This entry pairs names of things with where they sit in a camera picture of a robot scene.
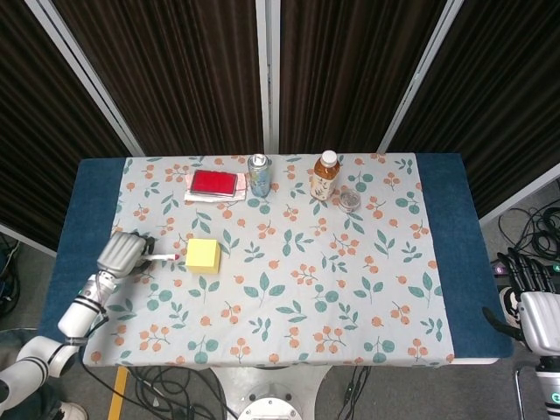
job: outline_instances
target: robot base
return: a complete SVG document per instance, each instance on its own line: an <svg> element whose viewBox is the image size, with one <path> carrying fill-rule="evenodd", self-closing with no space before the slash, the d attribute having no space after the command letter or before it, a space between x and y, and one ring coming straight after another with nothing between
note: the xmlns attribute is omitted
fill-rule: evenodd
<svg viewBox="0 0 560 420"><path fill-rule="evenodd" d="M319 386L330 366L279 369L212 367L239 420L314 420Z"/></svg>

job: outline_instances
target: brown curtain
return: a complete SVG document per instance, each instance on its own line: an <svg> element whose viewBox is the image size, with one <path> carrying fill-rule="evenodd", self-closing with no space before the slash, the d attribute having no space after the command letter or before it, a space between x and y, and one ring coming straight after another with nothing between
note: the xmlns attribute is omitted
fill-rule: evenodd
<svg viewBox="0 0 560 420"><path fill-rule="evenodd" d="M283 0L280 151L375 151L444 5Z"/></svg>
<svg viewBox="0 0 560 420"><path fill-rule="evenodd" d="M467 1L389 151L460 152L479 216L560 162L560 3Z"/></svg>
<svg viewBox="0 0 560 420"><path fill-rule="evenodd" d="M55 0L148 155L263 148L255 0Z"/></svg>
<svg viewBox="0 0 560 420"><path fill-rule="evenodd" d="M56 249L80 160L129 153L23 1L0 28L0 224Z"/></svg>

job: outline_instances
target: yellow cube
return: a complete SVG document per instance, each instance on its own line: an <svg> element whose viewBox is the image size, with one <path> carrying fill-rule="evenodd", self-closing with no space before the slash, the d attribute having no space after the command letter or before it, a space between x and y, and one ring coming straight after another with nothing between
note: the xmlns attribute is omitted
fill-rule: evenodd
<svg viewBox="0 0 560 420"><path fill-rule="evenodd" d="M215 239L190 239L187 245L186 267L192 273L218 274L220 244Z"/></svg>

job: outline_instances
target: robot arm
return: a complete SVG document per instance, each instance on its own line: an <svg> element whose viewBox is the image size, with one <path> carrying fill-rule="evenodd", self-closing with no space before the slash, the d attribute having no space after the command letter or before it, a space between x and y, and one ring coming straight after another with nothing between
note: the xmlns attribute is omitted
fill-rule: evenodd
<svg viewBox="0 0 560 420"><path fill-rule="evenodd" d="M510 273L511 285L518 302L520 327L501 323L488 309L482 311L488 322L500 333L522 341L528 350L540 356L536 375L545 396L549 418L560 417L560 295L556 294L550 274L538 261L520 255L512 248L507 255L498 254ZM524 418L519 389L519 372L515 374L520 418Z"/></svg>
<svg viewBox="0 0 560 420"><path fill-rule="evenodd" d="M97 260L99 271L87 280L60 319L58 327L66 342L35 337L21 349L16 363L0 372L0 416L35 392L49 376L58 378L74 364L97 316L101 314L106 320L104 305L116 287L114 281L130 274L141 255L153 251L153 243L152 238L123 232L111 237Z"/></svg>

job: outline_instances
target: drink can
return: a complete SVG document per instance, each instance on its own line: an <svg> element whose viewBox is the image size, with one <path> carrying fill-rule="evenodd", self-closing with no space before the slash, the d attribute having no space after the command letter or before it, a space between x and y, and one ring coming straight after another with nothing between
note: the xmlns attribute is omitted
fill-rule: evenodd
<svg viewBox="0 0 560 420"><path fill-rule="evenodd" d="M255 154L248 159L248 182L256 197L269 195L272 178L270 164L270 159L262 154Z"/></svg>

